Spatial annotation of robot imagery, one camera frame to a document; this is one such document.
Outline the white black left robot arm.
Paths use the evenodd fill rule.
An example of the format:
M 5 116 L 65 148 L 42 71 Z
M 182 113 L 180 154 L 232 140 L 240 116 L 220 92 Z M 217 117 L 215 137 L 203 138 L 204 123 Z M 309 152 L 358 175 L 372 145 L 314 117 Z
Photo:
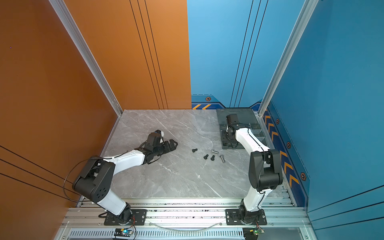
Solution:
M 104 208 L 117 223 L 126 225 L 133 218 L 131 206 L 111 190 L 113 177 L 127 169 L 152 164 L 177 149 L 178 143 L 164 140 L 164 133 L 156 130 L 147 140 L 132 151 L 111 157 L 91 157 L 73 182 L 73 190 Z

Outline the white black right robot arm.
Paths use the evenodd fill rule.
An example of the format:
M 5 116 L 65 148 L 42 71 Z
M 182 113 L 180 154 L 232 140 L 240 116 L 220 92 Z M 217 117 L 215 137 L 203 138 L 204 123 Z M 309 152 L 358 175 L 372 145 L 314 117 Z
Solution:
M 279 151 L 264 145 L 249 126 L 240 123 L 236 114 L 226 116 L 226 138 L 231 144 L 241 144 L 250 155 L 250 190 L 239 206 L 242 224 L 266 224 L 262 204 L 267 196 L 283 183 L 283 171 Z

